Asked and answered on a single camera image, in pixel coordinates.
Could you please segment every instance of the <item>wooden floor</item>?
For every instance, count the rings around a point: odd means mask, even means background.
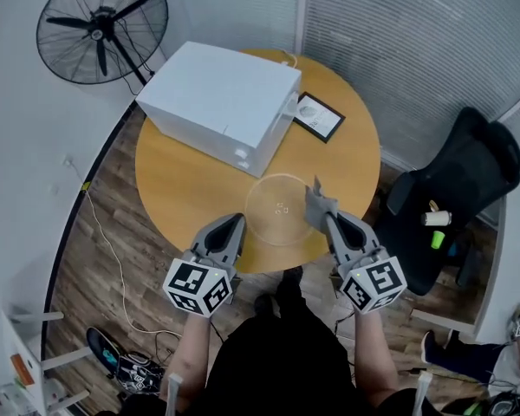
[[[149,331],[167,328],[181,333],[185,313],[176,310],[161,289],[167,268],[180,251],[156,230],[140,202],[135,184],[135,146],[143,120],[144,114],[139,109],[129,117],[94,178],[90,195],[104,232],[123,264],[127,313],[133,325]],[[380,188],[386,190],[397,175],[395,170],[382,166]],[[372,223],[378,213],[375,199],[365,220]],[[387,341],[399,370],[423,367],[419,343],[431,326],[409,317],[413,306],[428,311],[438,309],[441,314],[466,322],[474,321],[489,276],[496,232],[478,221],[472,224],[472,229],[484,254],[479,279],[473,286],[460,290],[454,284],[454,271],[445,270],[431,294],[420,298],[406,292],[392,306],[383,309]],[[304,268],[303,295],[316,315],[333,328],[335,320],[349,314],[351,305],[346,298],[335,298],[328,280],[332,260],[329,256],[320,257]],[[275,291],[280,277],[281,273],[242,275],[244,281],[233,304],[222,305],[213,317],[223,337],[252,315],[252,303],[259,294]],[[85,199],[70,233],[55,285],[52,310],[62,311],[65,318],[50,323],[46,342],[48,355],[62,354],[85,344],[86,329],[96,326],[105,329],[125,349],[155,356],[154,336],[137,332],[128,325],[123,312],[122,292],[119,266],[102,239],[90,204]],[[438,337],[445,339],[444,331],[436,330]],[[354,319],[340,325],[338,337],[348,349],[350,360],[354,361]],[[168,355],[167,349],[177,347],[177,340],[161,334],[158,344],[158,357],[163,360]],[[220,341],[212,332],[211,364],[219,346]],[[451,375],[438,368],[432,367],[431,370]],[[120,389],[107,379],[105,370],[96,359],[88,357],[55,371],[55,376],[72,393],[83,388],[90,391],[90,397],[82,404],[91,414],[119,408],[116,394]],[[415,387],[416,376],[401,372],[400,378],[404,387]],[[435,377],[429,394],[432,402],[439,406],[459,396],[481,392],[479,386],[471,383]]]

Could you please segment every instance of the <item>framed photo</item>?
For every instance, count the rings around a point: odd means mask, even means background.
[[[304,92],[298,99],[294,121],[324,143],[328,143],[344,120],[344,115],[337,113],[312,94]]]

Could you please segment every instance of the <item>white box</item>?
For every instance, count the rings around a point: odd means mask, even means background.
[[[165,135],[261,177],[295,116],[301,72],[185,43],[137,102]]]

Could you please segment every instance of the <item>window blind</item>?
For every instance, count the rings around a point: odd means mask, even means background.
[[[168,0],[163,44],[172,53],[187,40],[228,49],[292,51],[297,0]]]
[[[494,120],[520,98],[520,0],[307,0],[305,20],[304,54],[353,86],[406,166],[463,106]]]

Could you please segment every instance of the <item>round wooden table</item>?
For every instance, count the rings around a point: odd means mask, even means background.
[[[244,51],[274,62],[292,62],[282,51]],[[308,91],[345,116],[327,144],[293,123],[264,176],[288,173],[309,185],[317,175],[327,196],[339,199],[340,209],[361,218],[367,211],[380,175],[380,142],[374,123],[359,95],[339,75],[299,56],[301,93]],[[249,190],[257,181],[162,134],[146,119],[135,157],[140,199],[159,231],[180,250],[189,247],[197,231],[215,219],[244,212]],[[292,268],[328,251],[325,237],[312,232],[290,246],[272,246],[247,232],[242,272]]]

